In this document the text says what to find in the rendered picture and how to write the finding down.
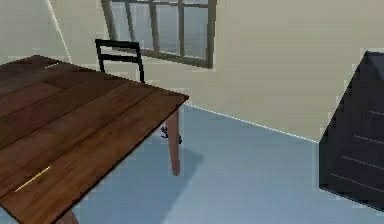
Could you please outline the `dark bookcase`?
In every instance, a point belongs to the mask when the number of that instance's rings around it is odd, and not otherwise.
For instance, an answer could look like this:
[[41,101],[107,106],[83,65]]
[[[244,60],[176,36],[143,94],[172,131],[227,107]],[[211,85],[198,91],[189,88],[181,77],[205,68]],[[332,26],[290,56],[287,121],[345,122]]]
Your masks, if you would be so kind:
[[319,141],[319,188],[384,212],[384,53],[364,53]]

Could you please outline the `grey framed window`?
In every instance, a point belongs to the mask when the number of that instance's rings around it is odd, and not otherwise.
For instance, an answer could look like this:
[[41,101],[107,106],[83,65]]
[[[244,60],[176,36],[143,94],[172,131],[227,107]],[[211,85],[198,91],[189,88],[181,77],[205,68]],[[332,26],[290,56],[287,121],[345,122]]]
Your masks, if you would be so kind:
[[100,0],[112,40],[146,57],[211,69],[218,0]]

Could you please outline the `black chair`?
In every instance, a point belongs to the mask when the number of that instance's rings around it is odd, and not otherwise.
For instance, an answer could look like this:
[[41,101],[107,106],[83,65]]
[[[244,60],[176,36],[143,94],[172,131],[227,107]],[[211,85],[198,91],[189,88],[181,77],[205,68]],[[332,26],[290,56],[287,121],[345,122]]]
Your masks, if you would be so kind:
[[[139,69],[139,82],[145,84],[144,66],[142,62],[141,49],[138,42],[96,39],[95,46],[101,72],[105,72],[105,61],[133,63],[136,64]],[[103,53],[101,50],[102,47],[125,49],[133,52],[134,55],[114,55]]]

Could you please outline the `brown wooden table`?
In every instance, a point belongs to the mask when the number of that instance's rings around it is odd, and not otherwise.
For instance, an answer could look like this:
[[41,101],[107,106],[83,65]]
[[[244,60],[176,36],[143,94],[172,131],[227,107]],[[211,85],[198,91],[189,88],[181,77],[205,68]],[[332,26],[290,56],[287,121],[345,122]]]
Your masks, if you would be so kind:
[[0,208],[17,224],[78,224],[71,209],[161,125],[178,173],[187,98],[40,55],[0,64]]

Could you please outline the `thin yellow pencil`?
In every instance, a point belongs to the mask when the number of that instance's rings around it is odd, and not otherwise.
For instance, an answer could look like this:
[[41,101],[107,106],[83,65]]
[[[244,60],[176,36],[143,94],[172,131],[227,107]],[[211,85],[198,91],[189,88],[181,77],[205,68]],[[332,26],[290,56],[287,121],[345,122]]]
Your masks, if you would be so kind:
[[44,170],[40,171],[38,174],[36,174],[36,175],[33,176],[32,178],[30,178],[28,181],[26,181],[25,183],[23,183],[21,186],[19,186],[14,192],[18,192],[18,191],[20,191],[21,189],[23,189],[24,187],[26,187],[27,185],[29,185],[30,183],[32,183],[34,180],[36,180],[37,178],[39,178],[40,176],[42,176],[43,174],[45,174],[50,168],[51,168],[51,166],[46,167]]

